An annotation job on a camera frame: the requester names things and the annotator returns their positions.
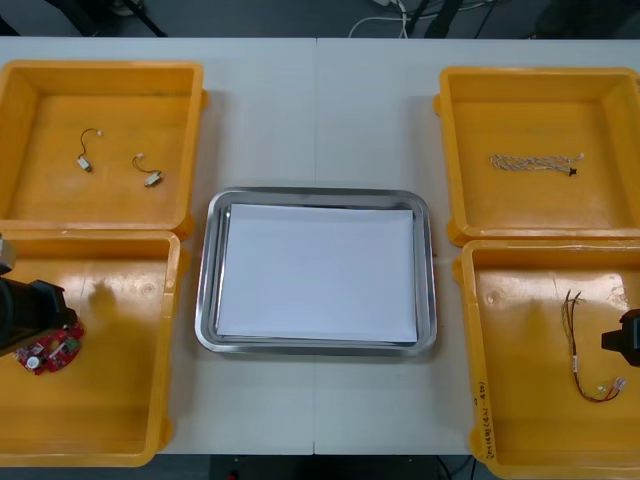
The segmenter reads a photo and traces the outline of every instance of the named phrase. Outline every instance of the gray floor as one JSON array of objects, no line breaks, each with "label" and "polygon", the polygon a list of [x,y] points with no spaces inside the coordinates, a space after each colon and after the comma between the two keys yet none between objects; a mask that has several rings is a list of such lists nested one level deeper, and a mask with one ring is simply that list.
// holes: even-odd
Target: gray floor
[{"label": "gray floor", "polygon": [[[453,480],[470,478],[473,462],[466,456],[442,457]],[[226,480],[232,471],[240,480],[438,480],[445,479],[435,457],[233,457],[157,455],[142,468],[0,469],[3,480]],[[474,480],[495,477],[478,464]]]},{"label": "gray floor", "polygon": [[[509,0],[496,6],[483,38],[519,38],[533,31],[537,15],[549,0]],[[419,0],[405,0],[412,10]],[[441,0],[431,0],[427,12]],[[465,0],[465,3],[476,3]],[[394,16],[371,0],[146,0],[149,16],[172,37],[346,37],[351,27],[369,16]],[[457,15],[449,37],[473,38],[487,7]],[[78,36],[56,8],[43,0],[0,0],[0,15],[21,35]],[[420,22],[415,37],[430,20]],[[398,22],[368,22],[356,37],[397,37]],[[150,37],[136,18],[119,20],[106,28],[109,36]]]}]

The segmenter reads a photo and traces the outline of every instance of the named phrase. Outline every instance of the table surface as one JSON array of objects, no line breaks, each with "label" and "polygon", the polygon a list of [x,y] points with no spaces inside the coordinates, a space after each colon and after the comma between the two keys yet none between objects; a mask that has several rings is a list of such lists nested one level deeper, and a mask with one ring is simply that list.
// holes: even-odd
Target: table surface
[{"label": "table surface", "polygon": [[[461,454],[472,425],[459,250],[440,125],[431,107],[449,65],[628,66],[637,41],[5,38],[16,58],[192,60],[205,67],[193,193],[196,231],[173,340],[165,452]],[[230,186],[410,190],[430,207],[438,340],[412,360],[225,357],[193,333],[206,208]]]}]

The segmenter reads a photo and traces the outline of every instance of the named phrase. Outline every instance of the black cable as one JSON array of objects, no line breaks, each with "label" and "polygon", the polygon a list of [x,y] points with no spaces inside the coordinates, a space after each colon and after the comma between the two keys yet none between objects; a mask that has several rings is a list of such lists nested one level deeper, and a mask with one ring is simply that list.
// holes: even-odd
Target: black cable
[{"label": "black cable", "polygon": [[491,15],[491,12],[493,12],[493,9],[496,8],[497,3],[498,3],[498,0],[493,1],[491,6],[489,7],[489,10],[487,10],[487,14],[482,19],[482,23],[480,24],[480,28],[478,28],[478,31],[476,32],[476,36],[473,38],[478,38],[480,36],[480,32],[484,28],[484,24],[487,23],[487,20],[489,19],[489,15]]},{"label": "black cable", "polygon": [[465,459],[464,462],[462,462],[462,465],[460,465],[458,468],[456,468],[455,470],[453,470],[451,472],[451,476],[455,477],[457,474],[459,474],[462,470],[464,470],[467,465],[469,465],[469,462],[471,461],[472,456],[468,455],[467,458]]},{"label": "black cable", "polygon": [[422,15],[422,13],[426,10],[427,6],[429,5],[429,1],[430,0],[420,1],[420,5],[418,5],[418,8],[416,8],[415,12],[413,13],[413,16],[411,17],[411,20],[409,20],[409,23],[407,24],[407,28],[405,28],[405,31],[407,32],[407,37],[410,37],[411,35],[413,35],[413,31],[416,29],[416,24],[418,23],[418,20],[420,20],[420,16]]},{"label": "black cable", "polygon": [[462,7],[462,0],[445,0],[436,18],[429,24],[424,38],[446,38],[451,22]]},{"label": "black cable", "polygon": [[449,471],[449,468],[447,467],[446,463],[444,463],[444,461],[440,458],[440,455],[436,455],[436,460],[438,460],[438,463],[444,470],[444,473],[447,475],[447,480],[453,480],[453,477],[451,476],[451,472]]}]

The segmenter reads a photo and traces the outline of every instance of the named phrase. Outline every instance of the wire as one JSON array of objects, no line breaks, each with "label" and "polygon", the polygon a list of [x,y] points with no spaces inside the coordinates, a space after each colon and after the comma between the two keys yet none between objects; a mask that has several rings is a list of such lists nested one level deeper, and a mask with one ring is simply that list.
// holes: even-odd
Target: wire
[{"label": "wire", "polygon": [[465,459],[464,462],[462,462],[462,465],[460,465],[458,468],[456,468],[455,470],[453,470],[451,472],[451,476],[455,477],[457,474],[459,474],[462,470],[465,469],[465,467],[469,464],[469,462],[471,461],[471,458],[473,458],[471,455],[468,455],[467,458]]},{"label": "wire", "polygon": [[578,349],[576,346],[576,336],[575,336],[575,323],[574,323],[574,313],[576,304],[581,301],[580,299],[581,292],[571,298],[571,290],[567,292],[567,295],[562,302],[561,313],[562,313],[562,325],[564,327],[565,335],[567,336],[567,340],[569,341],[569,350],[571,352],[571,358],[573,363],[573,381],[580,392],[580,395],[585,400],[588,400],[592,403],[604,403],[610,402],[618,395],[626,385],[626,380],[622,377],[616,377],[615,380],[611,384],[601,385],[596,394],[589,394],[585,392],[580,384],[580,377],[578,376]]},{"label": "wire", "polygon": [[409,36],[413,35],[413,31],[416,29],[416,25],[418,20],[420,20],[420,16],[424,13],[424,11],[429,6],[431,0],[421,0],[418,8],[416,8],[415,13],[411,16],[411,21],[407,26],[407,33]]},{"label": "wire", "polygon": [[482,19],[482,23],[480,24],[480,28],[478,28],[478,31],[476,32],[476,36],[473,38],[478,38],[480,36],[480,32],[482,31],[482,29],[484,28],[484,24],[487,23],[487,20],[489,19],[489,15],[491,15],[491,12],[493,12],[493,9],[495,8],[497,2],[493,2],[491,4],[491,7],[489,7],[489,10],[487,11],[487,14],[484,16],[484,18]]},{"label": "wire", "polygon": [[133,157],[133,159],[131,160],[131,164],[135,167],[136,170],[138,170],[139,172],[143,172],[143,173],[152,173],[152,174],[153,173],[162,173],[161,170],[145,170],[144,168],[140,167],[140,165],[138,165],[138,160],[140,160],[141,158],[144,158],[144,155],[139,153],[138,155]]},{"label": "wire", "polygon": [[400,32],[400,36],[398,38],[409,38],[407,36],[407,9],[404,8],[404,3],[402,3],[402,0],[392,0],[392,2],[398,7],[402,15],[402,31]]},{"label": "wire", "polygon": [[[475,8],[484,7],[484,6],[492,4],[492,3],[498,3],[499,1],[500,0],[485,0],[484,2],[474,3],[472,5],[469,5],[468,7],[462,7],[460,10],[458,10],[458,12],[466,12],[468,10],[473,10]],[[422,15],[420,18],[418,18],[418,20],[428,20],[430,18],[436,18],[437,16],[438,16],[437,13],[430,13],[428,15]],[[371,22],[371,21],[402,22],[402,18],[395,18],[395,17],[366,17],[366,18],[363,18],[362,20],[357,22],[353,27],[351,27],[351,31],[349,32],[348,38],[352,38],[354,32],[358,29],[358,27],[360,25],[362,25],[365,22]]]},{"label": "wire", "polygon": [[444,461],[440,458],[440,455],[436,455],[436,460],[438,460],[438,463],[444,470],[444,473],[447,476],[447,480],[453,480],[453,477],[451,476],[451,472],[449,471],[449,467],[447,467],[447,464],[444,463]]},{"label": "wire", "polygon": [[98,130],[97,128],[87,128],[84,132],[80,134],[80,143],[82,144],[82,153],[78,155],[78,158],[84,157],[87,154],[87,146],[84,144],[84,135],[89,132],[96,132],[99,137],[102,136],[102,130]]}]

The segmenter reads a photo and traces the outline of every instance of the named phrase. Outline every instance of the stack of white paper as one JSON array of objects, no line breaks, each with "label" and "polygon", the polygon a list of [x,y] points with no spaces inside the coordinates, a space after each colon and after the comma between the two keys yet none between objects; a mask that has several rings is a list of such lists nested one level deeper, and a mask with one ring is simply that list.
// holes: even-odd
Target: stack of white paper
[{"label": "stack of white paper", "polygon": [[233,205],[218,334],[415,342],[409,210]]}]

